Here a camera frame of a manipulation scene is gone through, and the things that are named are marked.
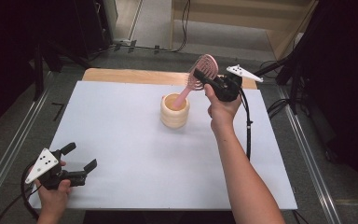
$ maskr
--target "human hand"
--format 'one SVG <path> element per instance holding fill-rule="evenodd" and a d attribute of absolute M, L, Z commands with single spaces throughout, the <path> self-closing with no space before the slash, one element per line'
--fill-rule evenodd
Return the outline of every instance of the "human hand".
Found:
<path fill-rule="evenodd" d="M 216 133 L 225 128 L 232 128 L 234 117 L 241 104 L 240 95 L 238 95 L 237 99 L 232 102 L 222 102 L 217 99 L 211 85 L 205 84 L 204 89 L 205 95 L 211 102 L 211 105 L 208 108 L 208 114 L 212 118 L 212 130 Z"/>
<path fill-rule="evenodd" d="M 37 223 L 58 223 L 68 204 L 68 194 L 71 192 L 71 181 L 64 179 L 60 182 L 57 189 L 48 190 L 43 186 L 38 179 L 34 181 L 39 188 L 38 194 L 40 202 L 42 203 L 41 213 Z"/>

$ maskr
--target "black cable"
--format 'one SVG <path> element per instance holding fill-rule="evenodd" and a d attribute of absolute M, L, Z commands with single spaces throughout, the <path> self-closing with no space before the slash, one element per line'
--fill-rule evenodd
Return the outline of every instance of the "black cable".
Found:
<path fill-rule="evenodd" d="M 103 52 L 104 52 L 104 50 L 98 51 L 98 52 L 94 53 L 95 56 L 92 57 L 91 59 L 86 60 L 86 62 L 87 62 L 87 63 L 90 63 L 90 62 L 94 61 L 95 59 L 97 59 L 98 57 L 100 57 Z M 61 58 L 61 61 L 62 61 L 65 65 L 74 64 L 74 62 L 68 62 L 68 61 L 66 61 L 66 60 L 63 60 L 63 58 Z"/>
<path fill-rule="evenodd" d="M 298 84 L 298 91 L 301 91 L 301 96 L 300 96 L 300 109 L 302 112 L 304 112 L 304 114 L 309 117 L 310 116 L 310 110 L 307 107 L 306 104 L 306 97 L 308 97 L 307 91 L 305 89 L 305 83 L 304 80 L 301 78 L 299 80 L 299 84 Z"/>
<path fill-rule="evenodd" d="M 28 173 L 28 171 L 31 169 L 31 167 L 34 165 L 36 161 L 33 161 L 31 162 L 30 164 L 27 165 L 27 167 L 25 168 L 25 170 L 23 171 L 22 173 L 22 176 L 21 176 L 21 194 L 19 196 L 17 196 L 3 211 L 2 213 L 0 214 L 0 222 L 2 220 L 2 218 L 5 216 L 5 214 L 7 213 L 7 211 L 20 199 L 22 198 L 24 200 L 24 203 L 28 203 L 28 199 L 29 197 L 34 194 L 35 192 L 37 192 L 40 188 L 37 188 L 36 190 L 34 190 L 33 192 L 31 192 L 31 194 L 28 195 L 28 197 L 25 195 L 28 191 L 30 191 L 33 187 L 32 185 L 29 186 L 28 188 L 25 188 L 25 178 L 26 178 L 26 175 Z M 28 211 L 31 212 L 31 214 L 33 215 L 33 217 L 35 217 L 36 219 L 39 218 L 39 215 L 36 213 L 36 211 L 33 209 L 33 207 L 28 203 L 28 206 L 26 205 Z"/>
<path fill-rule="evenodd" d="M 267 113 L 270 114 L 269 115 L 269 119 L 272 119 L 273 117 L 275 117 L 275 115 L 277 115 L 281 110 L 283 110 L 286 105 L 288 105 L 290 103 L 289 99 L 280 99 L 275 101 L 268 109 L 267 109 Z"/>
<path fill-rule="evenodd" d="M 278 63 L 278 61 L 265 61 L 265 62 L 263 62 L 263 63 L 260 64 L 260 66 L 258 67 L 258 69 L 260 70 L 265 63 Z M 275 77 L 269 77 L 269 76 L 267 76 L 266 74 L 264 74 L 263 76 L 264 76 L 264 77 L 267 77 L 267 78 L 275 78 Z"/>
<path fill-rule="evenodd" d="M 180 50 L 182 50 L 185 46 L 186 46 L 186 42 L 187 42 L 187 23 L 188 23 L 188 15 L 190 13 L 190 5 L 191 5 L 191 1 L 187 0 L 185 8 L 183 10 L 182 13 L 182 30 L 183 30 L 183 40 L 182 40 L 182 44 L 178 49 L 156 49 L 156 48 L 149 48 L 149 47 L 137 47 L 137 46 L 123 46 L 123 45 L 113 45 L 111 48 L 105 49 L 105 50 L 101 50 L 99 51 L 99 53 L 101 52 L 105 52 L 107 50 L 110 49 L 116 49 L 117 47 L 120 48 L 129 48 L 129 49 L 151 49 L 151 50 L 158 50 L 161 52 L 179 52 Z"/>
<path fill-rule="evenodd" d="M 248 101 L 246 99 L 245 92 L 243 91 L 242 88 L 240 88 L 240 93 L 241 93 L 242 105 L 243 107 L 245 107 L 245 111 L 246 111 L 246 156 L 248 157 L 248 160 L 250 160 L 251 159 L 251 125 L 253 122 L 251 121 Z"/>
<path fill-rule="evenodd" d="M 28 212 L 30 212 L 30 214 L 34 217 L 34 219 L 38 220 L 39 215 L 36 213 L 36 211 L 33 209 L 33 207 L 28 202 L 28 198 L 25 195 L 25 191 L 24 191 L 25 179 L 26 179 L 27 173 L 35 163 L 36 163 L 36 160 L 32 161 L 30 164 L 27 165 L 27 167 L 25 167 L 24 171 L 22 172 L 22 177 L 21 177 L 21 196 L 22 196 L 25 208 L 28 210 Z"/>
<path fill-rule="evenodd" d="M 190 13 L 190 0 L 188 0 L 186 2 L 185 5 L 185 9 L 183 10 L 183 14 L 182 14 L 182 30 L 183 30 L 183 41 L 182 41 L 182 45 L 179 47 L 179 49 L 173 50 L 172 52 L 178 52 L 180 50 L 182 50 L 185 46 L 186 46 L 186 41 L 187 41 L 187 22 L 188 22 L 188 15 Z M 185 20 L 185 12 L 187 9 L 187 15 L 186 15 L 186 24 L 184 22 Z"/>
<path fill-rule="evenodd" d="M 292 210 L 292 212 L 293 212 L 293 216 L 295 216 L 295 219 L 296 219 L 297 223 L 300 223 L 300 220 L 299 220 L 298 217 L 297 217 L 297 216 L 299 216 L 299 217 L 301 217 L 301 219 L 302 219 L 303 221 L 305 221 L 305 223 L 309 224 L 309 222 L 308 222 L 305 218 L 303 218 L 303 217 L 297 212 L 297 210 Z"/>
<path fill-rule="evenodd" d="M 17 198 L 15 198 L 5 209 L 4 211 L 2 211 L 2 213 L 0 214 L 0 222 L 2 220 L 2 218 L 5 216 L 5 214 L 7 213 L 7 211 L 11 208 L 11 206 L 13 206 L 13 204 L 15 204 L 19 199 L 21 198 L 21 194 L 19 196 L 17 196 Z"/>

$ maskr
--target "finger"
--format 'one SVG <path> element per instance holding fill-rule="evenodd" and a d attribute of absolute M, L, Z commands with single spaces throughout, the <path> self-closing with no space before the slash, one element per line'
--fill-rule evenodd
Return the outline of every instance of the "finger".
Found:
<path fill-rule="evenodd" d="M 217 100 L 217 97 L 214 94 L 214 90 L 211 85 L 205 84 L 204 89 L 205 89 L 205 95 L 208 97 L 211 103 Z"/>
<path fill-rule="evenodd" d="M 59 192 L 67 193 L 68 189 L 71 187 L 71 181 L 68 179 L 64 179 L 60 182 L 60 185 L 58 186 Z"/>
<path fill-rule="evenodd" d="M 42 185 L 38 179 L 34 180 L 34 184 L 36 185 L 37 188 L 39 188 Z"/>
<path fill-rule="evenodd" d="M 212 118 L 212 107 L 211 106 L 208 107 L 208 114 L 209 114 L 209 117 Z"/>

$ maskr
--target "white table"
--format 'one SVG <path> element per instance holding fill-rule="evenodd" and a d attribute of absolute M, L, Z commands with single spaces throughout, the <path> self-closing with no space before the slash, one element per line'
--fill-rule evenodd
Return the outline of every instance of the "white table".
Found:
<path fill-rule="evenodd" d="M 161 96 L 183 86 L 79 81 L 50 150 L 75 142 L 62 157 L 67 171 L 93 159 L 86 185 L 73 189 L 69 208 L 88 210 L 229 210 L 225 178 L 203 91 L 188 99 L 187 124 L 167 128 L 159 120 Z M 251 111 L 251 163 L 281 209 L 297 209 L 269 117 L 258 90 L 245 90 Z M 246 114 L 235 130 L 246 146 Z M 30 203 L 40 208 L 37 194 Z"/>

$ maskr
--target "pink hairbrush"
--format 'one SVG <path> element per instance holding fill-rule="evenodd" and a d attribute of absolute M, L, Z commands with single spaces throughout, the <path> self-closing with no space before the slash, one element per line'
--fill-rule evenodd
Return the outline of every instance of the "pink hairbrush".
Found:
<path fill-rule="evenodd" d="M 204 54 L 199 57 L 199 59 L 194 63 L 190 68 L 188 75 L 187 85 L 185 89 L 179 94 L 176 100 L 173 102 L 173 108 L 179 108 L 182 102 L 185 101 L 185 98 L 191 91 L 201 91 L 203 90 L 203 84 L 194 77 L 194 71 L 198 69 L 203 73 L 207 78 L 214 79 L 219 72 L 219 67 L 214 58 L 209 54 Z"/>

